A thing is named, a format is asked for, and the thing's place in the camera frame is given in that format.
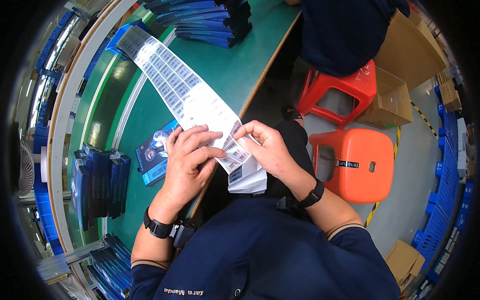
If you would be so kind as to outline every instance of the striped sleeve cuff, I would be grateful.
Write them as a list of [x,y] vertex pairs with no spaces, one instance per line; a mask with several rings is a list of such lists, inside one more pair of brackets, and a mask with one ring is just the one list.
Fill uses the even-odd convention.
[[332,233],[330,233],[330,235],[328,236],[328,240],[331,241],[333,239],[333,237],[335,235],[337,235],[339,232],[341,232],[344,229],[350,228],[350,227],[359,227],[359,228],[365,229],[365,227],[363,227],[363,225],[360,225],[360,224],[355,224],[355,223],[354,224],[346,224],[346,225],[340,226],[339,228],[335,229]]
[[152,265],[154,267],[158,267],[158,268],[161,268],[161,269],[164,269],[164,270],[167,270],[168,271],[168,268],[162,264],[159,264],[157,262],[153,262],[153,261],[148,261],[148,260],[138,260],[138,261],[134,261],[132,263],[132,268],[135,267],[136,265],[139,265],[139,264],[147,264],[147,265]]

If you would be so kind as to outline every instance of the yellow and black floor tape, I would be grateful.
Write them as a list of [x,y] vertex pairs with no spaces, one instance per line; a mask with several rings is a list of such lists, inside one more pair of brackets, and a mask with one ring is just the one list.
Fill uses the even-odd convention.
[[[430,124],[430,122],[428,122],[427,118],[423,115],[423,113],[420,111],[420,109],[415,105],[415,103],[413,103],[412,100],[410,100],[410,103],[413,105],[413,107],[415,108],[416,111],[419,112],[420,116],[422,117],[422,119],[427,123],[428,127],[430,128],[430,130],[432,131],[433,135],[435,136],[435,138],[438,140],[438,135],[437,133],[435,132],[435,130],[433,129],[432,125]],[[400,142],[400,134],[401,134],[401,128],[398,127],[398,130],[396,132],[396,140],[395,140],[395,146],[393,148],[393,158],[395,160],[396,158],[396,153],[398,151],[398,143]],[[370,223],[370,221],[372,220],[372,217],[373,215],[375,214],[375,211],[377,210],[378,208],[378,204],[380,204],[380,202],[376,202],[373,207],[372,207],[372,210],[370,211],[368,217],[367,217],[367,220],[365,221],[365,223],[363,224],[364,227],[367,227],[368,224]]]
[[428,122],[427,118],[422,114],[422,112],[420,111],[420,109],[415,105],[415,103],[413,103],[412,100],[410,100],[410,103],[413,105],[413,107],[415,108],[416,111],[419,112],[420,116],[422,117],[422,119],[427,122],[427,125],[428,127],[430,127],[430,130],[433,132],[433,135],[435,136],[435,138],[438,140],[438,135],[437,133],[435,132],[435,130],[433,129],[433,127],[430,125],[430,122]]
[[[400,142],[400,135],[402,133],[402,129],[400,126],[397,127],[397,130],[396,130],[396,139],[395,139],[395,145],[393,147],[393,159],[395,160],[396,158],[396,153],[398,151],[398,143]],[[377,210],[378,208],[378,204],[380,204],[380,202],[376,202],[373,207],[372,207],[372,210],[370,211],[370,213],[368,214],[368,217],[367,217],[367,220],[365,221],[365,223],[363,223],[363,226],[364,227],[367,227],[368,224],[370,223],[370,221],[372,220],[372,217],[373,215],[375,214],[375,211]]]

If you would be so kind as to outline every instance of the hand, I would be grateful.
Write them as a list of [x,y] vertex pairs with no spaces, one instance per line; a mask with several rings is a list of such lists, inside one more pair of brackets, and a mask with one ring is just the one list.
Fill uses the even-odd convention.
[[[260,145],[249,138],[245,138],[244,135],[248,133]],[[243,125],[233,138],[237,139],[238,143],[257,159],[265,171],[281,181],[298,166],[288,152],[280,133],[259,121],[254,120]]]
[[[151,219],[164,224],[172,223],[185,204],[200,192],[213,173],[216,164],[213,157],[224,157],[227,153],[215,147],[197,148],[221,136],[222,132],[208,131],[207,125],[195,126],[184,132],[178,127],[170,134],[165,144],[168,154],[165,182],[148,210]],[[205,161],[199,171],[198,165]]]

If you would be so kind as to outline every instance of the black wristwatch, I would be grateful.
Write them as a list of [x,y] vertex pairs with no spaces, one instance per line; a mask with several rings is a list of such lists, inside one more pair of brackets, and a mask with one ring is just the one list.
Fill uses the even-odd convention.
[[173,223],[172,224],[163,224],[158,222],[157,220],[151,220],[148,216],[148,208],[145,210],[144,214],[144,225],[145,229],[149,228],[150,233],[159,239],[167,238],[170,233],[172,232]]
[[302,201],[299,202],[299,207],[309,207],[314,205],[315,203],[320,200],[324,194],[325,186],[324,184],[315,178],[317,180],[317,185],[315,188],[310,192],[310,194],[307,196],[307,198],[303,199]]

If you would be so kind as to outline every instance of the gray floor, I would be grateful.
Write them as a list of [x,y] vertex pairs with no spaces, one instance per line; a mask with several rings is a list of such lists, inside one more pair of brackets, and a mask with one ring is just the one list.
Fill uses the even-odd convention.
[[[243,122],[259,120],[275,126],[282,120],[280,108],[285,104],[296,104],[300,98],[308,65],[301,59],[295,64],[289,80],[266,79],[247,110]],[[435,82],[425,82],[410,92],[410,99],[418,106],[432,127],[438,132],[440,118],[437,114],[438,99],[433,92]],[[349,101],[349,97],[338,91],[329,91],[321,102]],[[394,178],[389,195],[380,202],[367,230],[378,250],[385,256],[397,239],[411,243],[417,229],[425,222],[424,213],[431,191],[436,189],[435,163],[441,152],[432,131],[412,106],[413,122],[402,126],[402,133],[395,160]],[[336,125],[313,114],[304,118],[308,135],[334,131]],[[392,143],[396,140],[396,128],[379,130],[352,122],[348,128],[368,128],[386,134]],[[312,145],[307,145],[311,154]],[[352,204],[365,221],[372,204]]]

